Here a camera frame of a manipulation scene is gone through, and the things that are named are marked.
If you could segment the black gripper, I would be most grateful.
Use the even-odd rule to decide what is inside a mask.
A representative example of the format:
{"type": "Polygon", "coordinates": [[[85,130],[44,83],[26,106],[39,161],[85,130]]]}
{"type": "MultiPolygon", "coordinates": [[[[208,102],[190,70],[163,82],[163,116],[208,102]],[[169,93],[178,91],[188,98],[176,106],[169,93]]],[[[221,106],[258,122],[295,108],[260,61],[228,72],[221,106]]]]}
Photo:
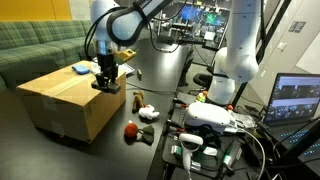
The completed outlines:
{"type": "Polygon", "coordinates": [[[101,72],[97,74],[97,80],[91,83],[91,87],[97,90],[106,91],[108,84],[108,92],[117,94],[121,90],[121,86],[114,83],[117,77],[117,64],[113,54],[98,54],[98,65],[101,72]]]}

